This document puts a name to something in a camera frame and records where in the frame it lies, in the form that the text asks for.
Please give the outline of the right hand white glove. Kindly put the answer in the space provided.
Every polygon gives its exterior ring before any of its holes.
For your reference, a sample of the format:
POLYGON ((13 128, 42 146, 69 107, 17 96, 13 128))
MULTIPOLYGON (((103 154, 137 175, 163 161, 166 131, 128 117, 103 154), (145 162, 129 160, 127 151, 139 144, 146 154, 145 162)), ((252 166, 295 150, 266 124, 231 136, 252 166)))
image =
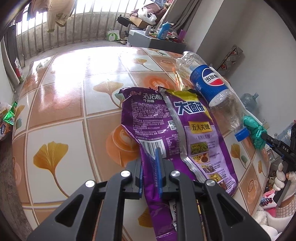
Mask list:
POLYGON ((276 171, 276 177, 274 179, 273 189, 280 191, 285 187, 285 181, 290 181, 290 187, 288 191, 295 192, 295 171, 283 172, 284 165, 280 163, 276 171))

